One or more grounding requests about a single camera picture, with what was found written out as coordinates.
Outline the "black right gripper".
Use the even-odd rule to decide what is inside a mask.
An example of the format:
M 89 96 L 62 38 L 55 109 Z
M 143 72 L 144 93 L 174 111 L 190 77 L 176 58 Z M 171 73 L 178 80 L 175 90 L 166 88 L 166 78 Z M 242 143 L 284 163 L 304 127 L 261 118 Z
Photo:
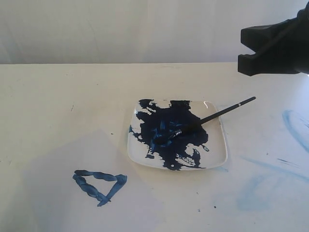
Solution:
M 277 47 L 260 49 L 280 33 Z M 238 72 L 257 74 L 309 73 L 309 5 L 293 19 L 271 25 L 244 28 L 240 42 L 256 52 L 238 56 Z

